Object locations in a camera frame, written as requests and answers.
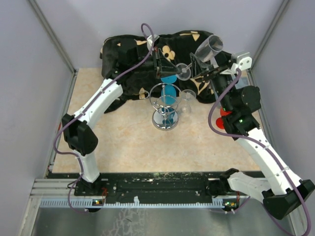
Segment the clear wine glass front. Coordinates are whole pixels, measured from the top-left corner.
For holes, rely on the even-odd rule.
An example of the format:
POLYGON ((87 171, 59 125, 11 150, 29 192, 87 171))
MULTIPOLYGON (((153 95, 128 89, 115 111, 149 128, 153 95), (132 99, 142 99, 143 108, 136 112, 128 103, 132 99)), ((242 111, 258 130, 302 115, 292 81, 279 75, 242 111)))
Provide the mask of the clear wine glass front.
MULTIPOLYGON (((216 34, 211 34, 207 37, 196 49, 195 54, 202 62, 207 62, 214 58, 216 54, 221 52, 223 49, 223 41, 216 34)), ((180 73, 177 74, 177 78, 182 81, 187 81, 191 77, 191 62, 189 65, 184 63, 179 63, 176 67, 180 70, 180 73)))

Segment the red plastic wine glass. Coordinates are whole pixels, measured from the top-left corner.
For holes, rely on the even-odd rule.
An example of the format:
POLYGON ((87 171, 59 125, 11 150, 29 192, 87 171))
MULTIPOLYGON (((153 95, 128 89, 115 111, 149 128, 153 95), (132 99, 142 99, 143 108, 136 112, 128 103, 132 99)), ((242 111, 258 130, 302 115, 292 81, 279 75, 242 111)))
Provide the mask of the red plastic wine glass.
POLYGON ((231 111, 225 111, 222 107, 220 108, 220 117, 216 120, 216 126, 219 129, 224 129, 223 119, 222 117, 231 114, 231 111))

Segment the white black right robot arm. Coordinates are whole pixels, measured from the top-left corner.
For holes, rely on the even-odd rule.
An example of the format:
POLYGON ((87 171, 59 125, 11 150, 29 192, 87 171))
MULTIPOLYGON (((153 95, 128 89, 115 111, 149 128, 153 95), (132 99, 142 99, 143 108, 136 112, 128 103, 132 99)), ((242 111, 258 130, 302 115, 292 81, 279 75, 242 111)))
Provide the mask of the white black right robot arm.
POLYGON ((242 192, 261 202, 271 216, 281 220, 305 202, 315 185, 309 179, 301 179, 285 164, 253 117, 261 108, 259 87, 235 87, 242 71, 252 66, 249 53, 220 52, 218 66, 213 67, 209 61, 215 56, 210 53, 202 58, 191 53, 191 73, 206 76, 211 82, 217 96, 214 106, 221 105, 226 113, 220 118, 225 130, 222 135, 232 137, 242 146, 266 178, 259 180, 232 168, 220 175, 220 190, 227 195, 242 192))

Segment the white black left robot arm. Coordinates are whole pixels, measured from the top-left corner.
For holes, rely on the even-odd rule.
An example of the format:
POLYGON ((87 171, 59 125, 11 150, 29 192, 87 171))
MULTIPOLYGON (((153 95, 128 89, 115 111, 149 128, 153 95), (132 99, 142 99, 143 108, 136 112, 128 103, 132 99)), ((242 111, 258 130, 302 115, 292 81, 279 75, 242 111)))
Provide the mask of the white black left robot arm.
POLYGON ((164 81, 180 71, 156 43, 148 39, 139 45, 132 38, 122 39, 118 44, 112 68, 105 75, 99 89, 74 114, 62 118, 62 132, 65 142, 79 162, 79 178, 85 183, 85 190, 92 195, 102 191, 100 171, 95 149, 98 137, 94 127, 104 112, 123 95, 123 80, 132 73, 147 75, 150 79, 164 81))

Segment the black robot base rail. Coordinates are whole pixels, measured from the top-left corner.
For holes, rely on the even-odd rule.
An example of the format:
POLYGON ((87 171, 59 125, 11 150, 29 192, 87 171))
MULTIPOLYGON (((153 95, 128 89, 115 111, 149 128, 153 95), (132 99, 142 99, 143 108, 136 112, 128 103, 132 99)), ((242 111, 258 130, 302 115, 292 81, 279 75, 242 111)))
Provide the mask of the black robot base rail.
POLYGON ((101 173, 95 183, 74 186, 77 197, 99 197, 106 204, 207 204, 223 196, 240 200, 241 191, 224 189, 222 172, 101 173))

